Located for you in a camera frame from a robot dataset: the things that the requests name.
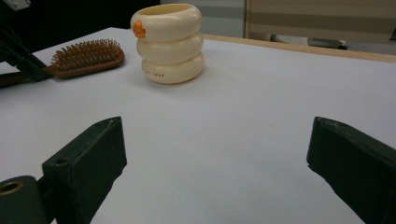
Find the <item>white stacking ring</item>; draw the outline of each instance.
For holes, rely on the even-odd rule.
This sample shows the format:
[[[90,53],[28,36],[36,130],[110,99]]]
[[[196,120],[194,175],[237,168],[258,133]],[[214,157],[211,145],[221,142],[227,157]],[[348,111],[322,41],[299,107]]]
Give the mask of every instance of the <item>white stacking ring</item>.
[[[190,4],[167,4],[146,7],[131,18],[131,28],[138,38],[165,42],[185,38],[201,28],[202,14]]]
[[[169,64],[185,62],[202,50],[204,38],[196,32],[187,38],[170,42],[148,42],[138,39],[136,48],[140,57],[151,63]]]
[[[204,66],[205,59],[202,52],[184,63],[157,64],[146,60],[142,62],[142,70],[146,77],[162,84],[174,84],[190,80],[200,74]]]

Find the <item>wooden hairbrush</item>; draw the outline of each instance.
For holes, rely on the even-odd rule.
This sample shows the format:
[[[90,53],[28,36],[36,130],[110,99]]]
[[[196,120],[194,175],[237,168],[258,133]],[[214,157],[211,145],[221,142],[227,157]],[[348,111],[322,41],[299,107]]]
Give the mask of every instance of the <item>wooden hairbrush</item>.
[[[120,44],[110,39],[78,43],[57,50],[50,66],[42,70],[57,78],[86,75],[120,66],[125,60]],[[17,84],[29,77],[18,72],[0,76],[0,87]]]

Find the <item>white tabletop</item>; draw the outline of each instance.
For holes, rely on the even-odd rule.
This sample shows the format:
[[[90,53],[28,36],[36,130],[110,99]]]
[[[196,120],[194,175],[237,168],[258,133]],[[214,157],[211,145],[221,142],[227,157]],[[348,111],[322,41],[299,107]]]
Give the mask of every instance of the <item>white tabletop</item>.
[[[122,117],[128,165],[92,223],[362,223],[305,160],[315,116],[396,147],[396,64],[206,40],[197,78],[159,85],[125,63],[0,90],[0,180],[41,163],[89,126]],[[56,49],[35,55],[49,63]],[[9,71],[0,65],[0,74]]]

